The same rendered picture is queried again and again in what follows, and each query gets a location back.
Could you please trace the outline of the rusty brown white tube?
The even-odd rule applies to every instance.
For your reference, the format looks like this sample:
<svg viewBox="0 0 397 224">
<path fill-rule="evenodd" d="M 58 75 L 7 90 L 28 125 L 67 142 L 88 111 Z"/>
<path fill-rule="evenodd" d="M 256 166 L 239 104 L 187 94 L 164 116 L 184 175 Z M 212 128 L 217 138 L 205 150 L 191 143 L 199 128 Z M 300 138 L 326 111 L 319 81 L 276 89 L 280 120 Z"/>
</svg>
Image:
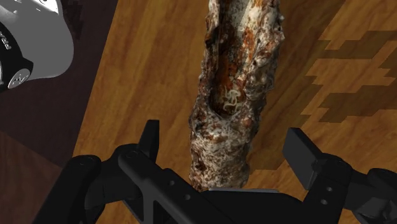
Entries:
<svg viewBox="0 0 397 224">
<path fill-rule="evenodd" d="M 188 119 L 199 191 L 247 183 L 249 153 L 284 41 L 280 0 L 209 0 L 198 94 Z"/>
</svg>

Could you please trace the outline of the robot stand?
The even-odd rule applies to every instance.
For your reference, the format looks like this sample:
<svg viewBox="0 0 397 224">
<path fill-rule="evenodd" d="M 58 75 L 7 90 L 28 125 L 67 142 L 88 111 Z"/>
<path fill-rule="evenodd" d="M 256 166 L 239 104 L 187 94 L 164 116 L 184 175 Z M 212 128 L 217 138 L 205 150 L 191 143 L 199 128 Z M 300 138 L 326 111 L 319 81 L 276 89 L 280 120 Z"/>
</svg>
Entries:
<svg viewBox="0 0 397 224">
<path fill-rule="evenodd" d="M 0 94 L 0 132 L 62 167 L 71 158 L 118 0 L 61 0 L 74 59 L 65 74 Z"/>
</svg>

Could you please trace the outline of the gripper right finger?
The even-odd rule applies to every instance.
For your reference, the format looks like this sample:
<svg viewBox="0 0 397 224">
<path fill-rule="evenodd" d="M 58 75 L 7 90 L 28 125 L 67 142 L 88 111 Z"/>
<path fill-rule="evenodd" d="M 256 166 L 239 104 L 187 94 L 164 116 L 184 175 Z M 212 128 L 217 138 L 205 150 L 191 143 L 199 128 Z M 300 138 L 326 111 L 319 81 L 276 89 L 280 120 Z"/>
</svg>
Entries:
<svg viewBox="0 0 397 224">
<path fill-rule="evenodd" d="M 360 224 L 397 224 L 397 172 L 359 172 L 323 153 L 299 128 L 288 129 L 282 154 L 307 191 L 303 208 L 309 223 L 338 224 L 346 209 Z"/>
</svg>

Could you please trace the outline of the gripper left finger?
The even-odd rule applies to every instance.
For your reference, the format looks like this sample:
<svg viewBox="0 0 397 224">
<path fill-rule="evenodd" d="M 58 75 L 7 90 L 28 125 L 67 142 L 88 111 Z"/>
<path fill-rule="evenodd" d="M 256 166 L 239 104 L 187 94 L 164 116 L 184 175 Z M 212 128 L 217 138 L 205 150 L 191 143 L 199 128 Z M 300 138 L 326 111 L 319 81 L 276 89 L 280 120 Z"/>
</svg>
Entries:
<svg viewBox="0 0 397 224">
<path fill-rule="evenodd" d="M 122 201 L 140 224 L 230 224 L 230 218 L 171 169 L 156 164 L 159 122 L 148 120 L 137 144 L 106 161 L 71 158 L 32 224 L 96 224 L 106 204 Z"/>
</svg>

